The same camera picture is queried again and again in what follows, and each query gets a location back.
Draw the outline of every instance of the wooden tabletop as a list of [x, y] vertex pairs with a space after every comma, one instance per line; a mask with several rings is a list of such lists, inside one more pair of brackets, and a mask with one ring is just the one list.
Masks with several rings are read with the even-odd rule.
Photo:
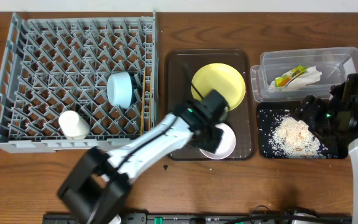
[[[20, 13], [24, 19], [120, 17], [144, 13]], [[11, 13], [0, 12], [0, 66]], [[160, 81], [173, 49], [242, 49], [251, 65], [274, 50], [358, 48], [358, 14], [158, 13]], [[161, 104], [165, 87], [160, 88]], [[47, 212], [66, 212], [56, 192], [84, 151], [8, 154], [0, 150], [0, 223], [41, 223]], [[135, 183], [127, 207], [150, 213], [249, 213], [257, 205], [320, 213], [352, 213], [352, 169], [344, 160], [263, 159], [175, 162], [163, 158]]]

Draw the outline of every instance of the brown tray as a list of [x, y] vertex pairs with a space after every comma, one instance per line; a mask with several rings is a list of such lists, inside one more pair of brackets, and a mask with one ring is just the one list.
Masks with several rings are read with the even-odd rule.
[[[169, 53], [165, 65], [167, 76], [167, 106], [168, 111], [186, 100], [193, 99], [190, 90], [190, 81], [183, 73], [183, 65], [187, 63], [190, 68], [190, 76], [203, 66], [210, 63], [225, 63], [240, 72], [246, 82], [246, 96], [242, 103], [234, 110], [229, 112], [228, 123], [236, 134], [236, 148], [233, 153], [223, 160], [244, 160], [249, 159], [257, 149], [255, 129], [255, 119], [252, 116], [252, 94], [249, 61], [245, 52], [237, 49], [226, 50], [173, 50]], [[185, 146], [168, 155], [171, 159], [178, 161], [207, 161], [198, 148]]]

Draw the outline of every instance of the yellow bowl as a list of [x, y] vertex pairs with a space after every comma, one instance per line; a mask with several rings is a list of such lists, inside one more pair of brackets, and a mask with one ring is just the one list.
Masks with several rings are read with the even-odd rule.
[[[193, 85], [205, 97], [212, 90], [218, 91], [233, 110], [246, 95], [246, 83], [241, 74], [233, 67], [223, 63], [212, 63], [200, 68], [194, 75]], [[193, 87], [191, 94], [194, 99], [201, 100]]]

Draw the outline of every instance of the gray dish rack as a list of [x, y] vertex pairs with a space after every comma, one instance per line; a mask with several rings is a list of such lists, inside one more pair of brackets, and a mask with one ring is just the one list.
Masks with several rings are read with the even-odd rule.
[[[14, 13], [0, 71], [0, 148], [110, 150], [152, 128], [158, 121], [156, 20], [155, 12], [27, 21]], [[126, 110], [110, 105], [106, 91], [109, 76], [122, 71], [135, 83], [135, 103]], [[85, 139], [63, 135], [58, 117], [66, 110], [89, 123]]]

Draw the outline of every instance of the plastic bin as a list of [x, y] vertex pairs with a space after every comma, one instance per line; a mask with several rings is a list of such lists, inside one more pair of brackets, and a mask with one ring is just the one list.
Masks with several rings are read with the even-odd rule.
[[[304, 87], [270, 88], [275, 78], [299, 66], [316, 66], [320, 81]], [[358, 50], [355, 47], [286, 50], [266, 52], [260, 67], [251, 68], [251, 85], [255, 101], [302, 100], [307, 95], [328, 99], [330, 88], [346, 81], [348, 74], [358, 73]]]
[[[155, 12], [150, 17], [28, 21], [14, 13], [0, 71], [0, 148], [110, 150], [153, 127], [158, 121], [156, 20]], [[138, 86], [136, 102], [126, 110], [107, 99], [107, 80], [121, 71]], [[57, 119], [66, 110], [89, 123], [85, 139], [63, 135]]]

